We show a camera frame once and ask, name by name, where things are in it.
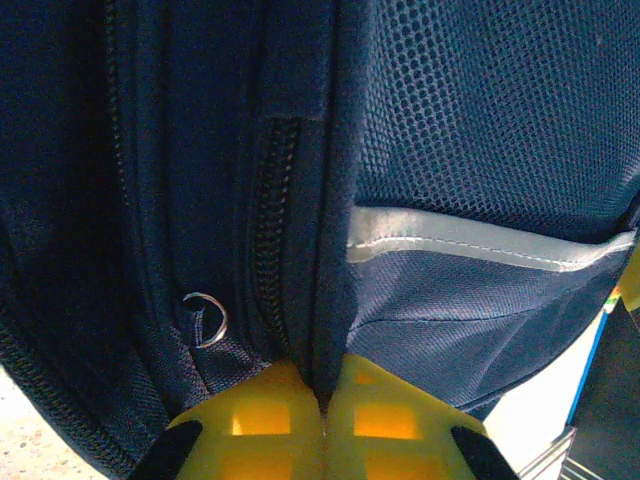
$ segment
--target d-ring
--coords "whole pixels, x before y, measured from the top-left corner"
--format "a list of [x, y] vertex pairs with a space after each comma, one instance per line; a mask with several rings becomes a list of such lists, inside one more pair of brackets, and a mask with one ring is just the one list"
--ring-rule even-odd
[[211, 295], [207, 295], [206, 293], [193, 292], [184, 296], [182, 299], [183, 302], [190, 300], [192, 298], [202, 298], [203, 300], [208, 301], [215, 305], [220, 313], [222, 314], [222, 322], [220, 323], [220, 327], [218, 327], [218, 331], [209, 339], [204, 340], [200, 345], [197, 345], [195, 348], [207, 348], [213, 345], [214, 343], [219, 342], [224, 338], [225, 333], [227, 333], [227, 311], [222, 306], [222, 304], [213, 298]]

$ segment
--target zipper track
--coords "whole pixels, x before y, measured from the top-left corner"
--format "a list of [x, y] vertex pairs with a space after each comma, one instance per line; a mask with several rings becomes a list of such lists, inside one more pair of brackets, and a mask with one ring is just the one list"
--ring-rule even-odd
[[109, 122], [113, 155], [118, 168], [118, 183], [125, 206], [129, 206], [126, 180], [124, 177], [124, 146], [122, 144], [122, 123], [120, 116], [120, 92], [118, 89], [118, 58], [116, 56], [116, 0], [105, 1], [105, 43], [107, 66], [107, 90]]
[[[8, 308], [1, 307], [5, 317]], [[11, 321], [0, 321], [0, 363], [29, 399], [43, 408], [48, 421], [62, 428], [84, 452], [105, 469], [124, 476], [135, 466], [133, 457], [111, 434], [83, 414], [86, 409], [69, 393], [58, 374]]]
[[291, 344], [284, 324], [281, 258], [300, 122], [298, 119], [271, 119], [268, 123], [268, 144], [256, 172], [251, 266], [262, 319], [285, 353], [290, 354]]

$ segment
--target zipper teeth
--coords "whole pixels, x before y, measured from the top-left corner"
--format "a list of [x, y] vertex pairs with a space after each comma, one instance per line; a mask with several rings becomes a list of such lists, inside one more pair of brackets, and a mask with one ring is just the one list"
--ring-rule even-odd
[[269, 121], [269, 143], [257, 171], [252, 266], [258, 306], [269, 331], [287, 353], [291, 345], [282, 306], [282, 243], [299, 121]]
[[[1, 315], [7, 313], [6, 307]], [[64, 431], [101, 465], [125, 475], [135, 466], [135, 461], [109, 432], [84, 417], [74, 397], [67, 393], [54, 371], [44, 368], [43, 358], [4, 320], [0, 322], [0, 362], [11, 374], [29, 399], [46, 407], [51, 421], [64, 426]]]
[[113, 154], [118, 167], [118, 183], [122, 191], [124, 204], [129, 206], [126, 181], [124, 178], [124, 150], [122, 145], [122, 126], [120, 117], [120, 92], [118, 90], [118, 59], [116, 56], [116, 2], [105, 2], [105, 39], [107, 57], [107, 88], [108, 109], [111, 123], [111, 139], [113, 141]]

